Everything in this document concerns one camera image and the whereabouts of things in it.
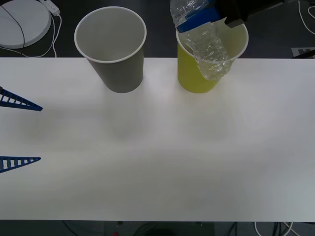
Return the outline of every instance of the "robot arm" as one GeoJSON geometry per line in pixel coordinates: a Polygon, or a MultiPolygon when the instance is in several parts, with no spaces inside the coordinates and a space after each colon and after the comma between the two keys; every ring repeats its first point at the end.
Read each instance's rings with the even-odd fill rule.
{"type": "Polygon", "coordinates": [[[215,22],[226,17],[225,24],[235,27],[247,21],[264,9],[292,0],[208,0],[208,6],[187,16],[187,20],[177,26],[178,32],[186,32],[207,22],[215,22]]]}

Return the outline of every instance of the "black cable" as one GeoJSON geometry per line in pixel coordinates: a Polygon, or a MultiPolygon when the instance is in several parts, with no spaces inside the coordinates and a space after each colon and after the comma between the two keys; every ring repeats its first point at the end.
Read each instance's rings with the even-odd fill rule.
{"type": "Polygon", "coordinates": [[[274,229],[272,231],[272,236],[276,236],[277,229],[278,229],[278,222],[275,222],[274,223],[274,229]]]}
{"type": "Polygon", "coordinates": [[[234,222],[234,223],[232,224],[232,226],[230,227],[230,229],[228,230],[227,236],[230,236],[230,235],[231,235],[233,229],[234,229],[236,226],[237,226],[237,222],[234,222]]]}
{"type": "Polygon", "coordinates": [[[24,46],[25,46],[25,37],[24,37],[24,32],[23,32],[23,30],[22,30],[22,27],[21,27],[21,25],[18,23],[18,21],[10,14],[10,12],[8,12],[3,6],[1,6],[12,18],[13,18],[13,20],[15,20],[15,22],[18,24],[18,26],[20,27],[20,29],[21,29],[21,32],[22,32],[22,35],[23,35],[23,48],[24,48],[24,46]]]}
{"type": "Polygon", "coordinates": [[[78,236],[78,235],[75,233],[75,231],[73,231],[73,230],[65,223],[64,220],[63,220],[62,222],[63,222],[63,224],[69,229],[69,231],[70,231],[71,233],[73,233],[73,235],[78,236]]]}
{"type": "Polygon", "coordinates": [[[278,236],[282,235],[281,224],[282,224],[282,222],[279,222],[279,234],[278,234],[278,236]]]}
{"type": "Polygon", "coordinates": [[[238,225],[238,223],[236,222],[236,224],[235,224],[235,236],[237,236],[237,225],[238,225]]]}

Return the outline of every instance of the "white table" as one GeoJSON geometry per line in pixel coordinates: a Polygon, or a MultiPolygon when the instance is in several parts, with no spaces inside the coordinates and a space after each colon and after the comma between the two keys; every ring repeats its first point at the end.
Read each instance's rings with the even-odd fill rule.
{"type": "Polygon", "coordinates": [[[315,60],[238,59],[207,94],[145,59],[109,91],[85,59],[0,59],[0,219],[315,221],[315,60]]]}

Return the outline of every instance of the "plastic water bottle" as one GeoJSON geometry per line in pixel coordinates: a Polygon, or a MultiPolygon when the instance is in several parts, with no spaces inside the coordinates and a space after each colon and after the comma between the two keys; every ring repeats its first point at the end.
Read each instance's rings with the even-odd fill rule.
{"type": "MultiPolygon", "coordinates": [[[[171,14],[177,27],[208,5],[208,0],[171,0],[171,14]]],[[[231,68],[231,61],[216,28],[206,23],[180,33],[192,50],[201,74],[207,80],[218,80],[231,68]]]]}

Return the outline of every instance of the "blue robot gripper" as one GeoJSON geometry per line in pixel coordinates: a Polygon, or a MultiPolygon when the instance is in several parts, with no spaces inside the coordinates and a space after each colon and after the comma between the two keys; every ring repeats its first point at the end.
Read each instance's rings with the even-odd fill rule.
{"type": "Polygon", "coordinates": [[[0,173],[29,165],[31,163],[39,161],[40,159],[40,157],[0,156],[0,173]]]}
{"type": "Polygon", "coordinates": [[[41,111],[42,107],[0,87],[0,107],[12,107],[32,111],[41,111]]]}
{"type": "MultiPolygon", "coordinates": [[[[42,107],[0,87],[0,107],[41,111],[42,107]]],[[[0,173],[11,171],[39,161],[40,157],[0,156],[0,173]]]]}

